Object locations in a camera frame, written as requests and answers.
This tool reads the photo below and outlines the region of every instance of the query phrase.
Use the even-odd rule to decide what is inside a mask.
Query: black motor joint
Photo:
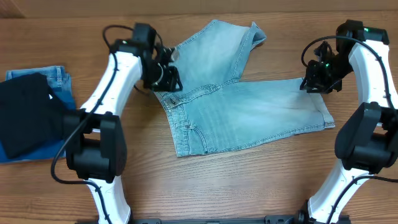
[[[162,40],[160,44],[155,44],[156,36],[159,35],[149,24],[137,23],[132,38],[117,40],[114,48],[141,58],[141,79],[144,81],[144,88],[152,91],[181,91],[182,83],[178,70],[169,65],[178,59],[178,51],[176,48],[165,47]]]
[[[352,39],[362,42],[366,40],[375,40],[381,41],[386,45],[389,44],[386,30],[365,27],[361,21],[347,20],[337,28],[336,35],[351,37]],[[314,50],[315,55],[318,57],[318,61],[309,61],[300,90],[306,90],[307,93],[327,94],[331,93],[333,90],[340,91],[342,89],[342,79],[353,71],[348,56],[355,42],[352,40],[335,38],[338,54],[335,55],[329,43],[323,41],[322,44]]]

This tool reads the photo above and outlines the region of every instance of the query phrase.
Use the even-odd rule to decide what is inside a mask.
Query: jeans
[[[72,97],[72,79],[69,74],[65,73],[65,68],[63,66],[9,70],[6,72],[6,80],[23,75],[30,75],[36,72],[47,77],[47,83],[68,109],[76,109],[75,100]],[[47,142],[45,145],[39,147],[33,152],[21,155],[14,159],[8,159],[0,142],[0,163],[34,159],[50,159],[56,155],[63,143],[63,140]]]
[[[335,126],[319,94],[300,91],[301,78],[241,82],[250,51],[266,35],[253,22],[212,21],[181,43],[174,63],[183,83],[155,93],[178,157],[236,151]]]
[[[9,70],[6,72],[6,80],[36,72],[47,77],[47,83],[68,109],[76,109],[75,100],[72,97],[72,79],[68,73],[65,73],[63,66]]]

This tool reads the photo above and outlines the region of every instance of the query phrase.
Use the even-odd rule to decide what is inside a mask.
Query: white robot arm
[[[363,27],[361,22],[360,24],[358,23],[358,21],[347,21],[345,23],[345,26],[342,25],[339,27],[339,29],[342,30],[338,29],[338,33],[348,33],[351,34],[351,36],[357,35],[355,37],[358,38],[358,33],[355,34],[355,31],[353,31],[353,29],[358,29],[359,27],[359,29],[362,29],[363,31],[362,34],[371,32],[370,29],[373,29]],[[387,80],[389,92],[391,94],[391,101],[394,107],[396,107],[398,106],[398,95],[391,77],[391,71],[388,63],[388,39],[386,37],[386,32],[382,32],[383,30],[379,29],[375,30],[376,33],[368,35],[368,37],[370,36],[372,38],[364,41],[364,43],[370,46],[378,54],[378,56],[382,58],[382,62],[387,72]],[[378,105],[382,108],[385,108],[384,110],[389,109],[386,89],[384,85],[383,72],[379,62],[376,60],[374,54],[372,54],[366,47],[359,43],[355,43],[352,48],[349,48],[349,51],[346,50],[345,54],[349,54],[347,55],[348,58],[345,58],[345,50],[342,49],[342,45],[345,44],[345,46],[347,47],[348,43],[340,42],[338,44],[340,44],[340,54],[343,54],[340,55],[340,57],[343,57],[344,60],[348,59],[348,62],[351,65],[352,70],[355,74],[359,95],[359,108],[357,112],[353,115],[353,117],[351,117],[350,120],[345,124],[345,126],[340,130],[339,135],[337,136],[335,151],[339,159],[336,161],[334,168],[330,172],[326,181],[321,186],[320,190],[314,196],[312,196],[307,203],[308,223],[309,220],[316,221],[317,223],[338,223],[341,211],[344,209],[350,198],[360,188],[360,186],[363,185],[365,181],[367,181],[367,179],[361,179],[357,181],[356,184],[352,185],[348,189],[348,191],[345,192],[340,202],[338,203],[338,206],[335,208],[333,216],[329,218],[336,200],[344,191],[344,189],[349,185],[349,183],[357,177],[377,174],[381,170],[381,168],[391,166],[396,159],[393,158],[393,153],[389,151],[388,143],[383,142],[381,144],[376,144],[372,142],[373,139],[376,139],[376,135],[373,135],[373,130],[376,125],[381,125],[380,117],[383,115],[371,114],[372,112],[379,112],[378,108],[373,110],[373,107],[371,107],[371,105]],[[331,58],[324,58],[324,60],[326,61],[324,63],[330,63],[327,67],[333,66],[333,62],[341,63],[342,59],[335,58],[338,58],[338,56],[335,57],[333,55],[331,56]],[[362,141],[364,144],[351,144],[353,141],[355,141],[353,140],[354,138],[356,138],[358,141]],[[382,156],[380,158],[376,158],[377,156],[372,155],[372,153],[381,155],[385,152],[386,155],[383,156],[390,159],[390,161],[386,161],[384,158],[382,158]]]
[[[169,66],[169,62],[177,59],[178,52],[164,47],[162,43],[155,45],[156,35],[150,25],[136,24],[132,39],[117,40],[109,46],[114,52],[109,55],[108,66],[97,89],[81,106],[80,113],[68,114],[64,118],[65,133],[68,136],[95,108],[110,83],[93,118],[90,118],[86,130],[83,130],[84,133],[100,133],[101,140],[87,139],[82,133],[80,139],[67,148],[68,167],[75,170],[79,178],[94,183],[101,191],[103,200],[96,187],[87,185],[98,210],[99,224],[127,224],[132,218],[121,182],[127,149],[119,118],[135,84],[143,80],[144,88],[152,91],[182,90],[178,70]],[[152,58],[154,50],[157,51],[157,56]]]

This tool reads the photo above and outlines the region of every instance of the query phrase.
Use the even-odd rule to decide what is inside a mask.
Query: black base
[[[97,224],[98,222],[78,222]],[[294,215],[267,215],[265,218],[221,218],[193,220],[160,220],[158,218],[130,220],[128,224],[294,224]],[[348,216],[340,216],[337,224],[351,224]]]

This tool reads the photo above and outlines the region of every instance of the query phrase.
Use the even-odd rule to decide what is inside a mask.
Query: folded black garment
[[[66,107],[39,73],[0,83],[0,141],[9,159],[62,138]]]

